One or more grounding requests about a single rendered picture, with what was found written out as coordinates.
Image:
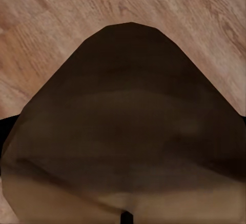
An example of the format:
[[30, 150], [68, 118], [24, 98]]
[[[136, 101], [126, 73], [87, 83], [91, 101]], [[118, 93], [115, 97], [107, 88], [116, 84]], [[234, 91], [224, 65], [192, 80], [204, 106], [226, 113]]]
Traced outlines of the pillar candle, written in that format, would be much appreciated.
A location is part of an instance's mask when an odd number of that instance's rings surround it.
[[239, 224], [246, 125], [160, 30], [109, 25], [23, 107], [0, 176], [23, 224]]

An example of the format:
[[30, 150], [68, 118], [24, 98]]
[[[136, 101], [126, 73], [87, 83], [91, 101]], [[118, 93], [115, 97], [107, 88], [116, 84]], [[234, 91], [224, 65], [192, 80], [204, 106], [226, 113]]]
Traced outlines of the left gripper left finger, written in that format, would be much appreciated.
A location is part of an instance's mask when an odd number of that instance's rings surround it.
[[11, 129], [13, 128], [18, 117], [19, 115], [16, 115], [0, 120], [0, 155], [2, 154], [3, 144], [11, 132]]

